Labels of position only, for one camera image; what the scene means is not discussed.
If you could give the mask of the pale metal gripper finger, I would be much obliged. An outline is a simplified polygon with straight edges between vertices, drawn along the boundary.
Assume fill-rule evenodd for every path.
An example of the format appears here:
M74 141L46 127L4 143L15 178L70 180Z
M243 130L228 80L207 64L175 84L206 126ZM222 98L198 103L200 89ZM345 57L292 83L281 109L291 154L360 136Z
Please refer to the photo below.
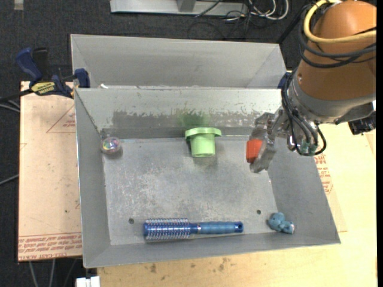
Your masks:
M265 125L256 125L250 134L250 140L254 139L267 142L269 140L269 128Z
M269 139L262 140L257 157L253 163L250 164L250 170L254 173L260 173L263 170L268 170L275 153L275 142Z

